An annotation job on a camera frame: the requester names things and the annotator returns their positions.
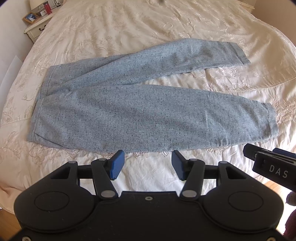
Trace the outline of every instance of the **gray pants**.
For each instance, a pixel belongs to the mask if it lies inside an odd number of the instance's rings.
[[[236,145],[278,135],[270,104],[142,81],[248,64],[235,43],[182,39],[129,55],[51,66],[28,140],[91,151],[170,151]]]

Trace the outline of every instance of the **drawer handle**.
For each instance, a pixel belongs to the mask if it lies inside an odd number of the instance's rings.
[[[43,28],[43,29],[39,28],[39,30],[40,30],[40,31],[43,31],[43,30],[45,29],[45,27],[46,27],[46,25],[44,25],[44,28]]]

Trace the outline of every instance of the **white comforter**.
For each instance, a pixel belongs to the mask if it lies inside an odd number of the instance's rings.
[[[83,58],[131,53],[180,38],[233,41],[248,66],[213,68],[148,80],[146,84],[205,89],[269,102],[280,134],[256,145],[296,151],[296,49],[277,29],[256,19],[234,0],[68,0],[28,54],[7,96],[0,126],[0,207],[13,212],[17,195],[69,160],[89,164],[110,153],[48,148],[26,141],[34,101],[51,65]],[[182,151],[207,164],[229,161],[248,174],[252,161],[243,145]],[[116,189],[179,192],[171,153],[126,153]],[[84,186],[91,189],[92,182]],[[205,181],[204,192],[214,187]]]

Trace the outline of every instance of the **wooden floor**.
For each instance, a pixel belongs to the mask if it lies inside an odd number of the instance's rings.
[[[285,202],[286,196],[289,193],[289,190],[287,188],[282,187],[281,185],[274,183],[272,181],[267,182],[266,186],[274,190],[279,196],[281,196],[281,198]],[[280,224],[278,226],[278,230],[280,232],[284,231],[284,225],[286,223],[286,220],[294,209],[295,207],[285,204],[286,212],[284,212],[282,220],[280,221]],[[20,229],[20,225],[13,214],[6,212],[4,210],[0,210],[0,238],[2,238],[4,241],[9,240]]]
[[[13,214],[0,210],[0,238],[9,240],[20,229],[17,218]]]

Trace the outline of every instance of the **picture frame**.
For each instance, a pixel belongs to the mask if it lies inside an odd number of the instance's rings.
[[[23,17],[23,20],[27,23],[33,24],[39,16],[33,12],[28,13],[26,16]]]
[[[45,9],[42,9],[42,10],[40,11],[40,15],[41,15],[42,17],[46,15],[46,11],[45,11]]]

